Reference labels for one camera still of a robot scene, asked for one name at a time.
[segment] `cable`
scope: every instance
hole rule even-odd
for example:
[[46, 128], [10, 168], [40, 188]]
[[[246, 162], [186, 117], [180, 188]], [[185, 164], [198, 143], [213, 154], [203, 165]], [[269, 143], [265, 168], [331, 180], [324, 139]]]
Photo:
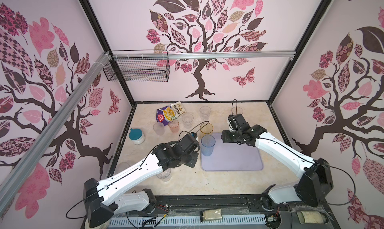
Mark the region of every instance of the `cable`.
[[291, 151], [291, 150], [288, 149], [285, 145], [279, 143], [278, 141], [270, 140], [270, 139], [267, 139], [267, 138], [259, 138], [259, 139], [264, 139], [264, 140], [273, 141], [273, 142], [275, 142], [275, 143], [281, 145], [281, 146], [284, 147], [285, 149], [289, 150], [290, 152], [292, 152], [293, 154], [295, 154], [297, 157], [299, 157], [300, 159], [302, 159], [302, 160], [304, 160], [304, 161], [306, 161], [306, 162], [309, 162], [309, 163], [312, 163], [312, 164], [315, 164], [315, 165], [319, 165], [319, 166], [326, 166], [326, 167], [329, 167], [329, 168], [334, 168], [334, 169], [341, 170], [342, 172], [344, 172], [345, 174], [347, 174], [347, 175], [349, 176], [349, 178], [352, 180], [352, 183], [353, 183], [353, 196], [352, 196], [352, 198], [351, 198], [348, 202], [346, 202], [346, 203], [342, 203], [342, 204], [333, 204], [333, 203], [326, 203], [326, 202], [323, 202], [323, 203], [324, 203], [324, 204], [328, 204], [328, 205], [332, 205], [332, 206], [343, 206], [343, 205], [346, 205], [346, 204], [348, 204], [348, 203], [350, 203], [350, 202], [353, 201], [353, 199], [354, 199], [354, 197], [355, 197], [355, 195], [356, 195], [356, 184], [355, 184], [355, 181], [353, 180], [352, 176], [351, 176], [348, 172], [346, 172], [346, 171], [344, 171], [343, 169], [340, 169], [340, 168], [338, 168], [338, 167], [328, 166], [328, 165], [321, 165], [321, 164], [318, 164], [318, 163], [315, 163], [315, 162], [312, 162], [312, 161], [308, 161], [308, 160], [306, 160], [306, 159], [300, 157], [299, 155], [297, 155], [296, 153], [294, 153], [293, 151]]

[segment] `white jar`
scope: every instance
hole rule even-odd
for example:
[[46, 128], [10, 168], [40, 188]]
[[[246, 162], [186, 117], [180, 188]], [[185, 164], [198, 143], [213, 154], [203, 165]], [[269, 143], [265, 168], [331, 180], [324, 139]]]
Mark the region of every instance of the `white jar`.
[[135, 145], [140, 145], [144, 142], [145, 136], [142, 130], [140, 129], [131, 129], [131, 132], [129, 133], [129, 139], [133, 142]]

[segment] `food package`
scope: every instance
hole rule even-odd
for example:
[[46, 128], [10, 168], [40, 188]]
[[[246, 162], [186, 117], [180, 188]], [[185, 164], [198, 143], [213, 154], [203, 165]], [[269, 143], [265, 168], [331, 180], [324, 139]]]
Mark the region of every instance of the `food package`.
[[185, 113], [185, 109], [181, 102], [170, 104], [169, 106], [162, 107], [156, 111], [156, 121], [161, 122], [164, 126], [172, 120], [178, 118], [181, 114]]

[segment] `wire basket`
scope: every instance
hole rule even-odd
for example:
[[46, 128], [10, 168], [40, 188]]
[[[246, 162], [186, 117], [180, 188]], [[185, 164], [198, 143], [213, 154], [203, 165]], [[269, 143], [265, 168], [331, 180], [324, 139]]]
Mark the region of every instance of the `wire basket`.
[[126, 57], [113, 57], [103, 69], [108, 81], [168, 82], [170, 72], [168, 52], [166, 50], [145, 51], [154, 51], [155, 54], [128, 54]]

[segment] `pink wall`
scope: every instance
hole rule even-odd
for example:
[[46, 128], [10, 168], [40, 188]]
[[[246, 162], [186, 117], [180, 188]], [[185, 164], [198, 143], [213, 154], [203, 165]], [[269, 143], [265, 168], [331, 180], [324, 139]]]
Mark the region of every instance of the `pink wall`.
[[[273, 106], [294, 147], [346, 170], [341, 228], [383, 228], [384, 1], [335, 0]], [[351, 199], [332, 169], [329, 203]]]
[[[321, 0], [166, 0], [180, 6], [157, 1], [90, 0], [112, 49], [155, 47], [174, 53], [219, 52], [226, 47], [236, 51], [253, 43], [264, 51], [294, 50]], [[206, 6], [213, 12], [212, 20], [198, 18], [199, 11], [206, 14]], [[251, 17], [242, 26], [247, 13]], [[193, 59], [172, 61], [169, 82], [127, 84], [136, 101], [268, 99], [287, 58], [248, 60], [202, 59], [196, 68]], [[214, 68], [207, 68], [209, 63]]]
[[[103, 50], [77, 0], [0, 3], [3, 182]], [[65, 213], [82, 199], [86, 180], [107, 173], [129, 111], [119, 83], [108, 82], [102, 72], [2, 215], [0, 227], [80, 227], [81, 219], [66, 219]], [[71, 212], [84, 214], [83, 206]]]

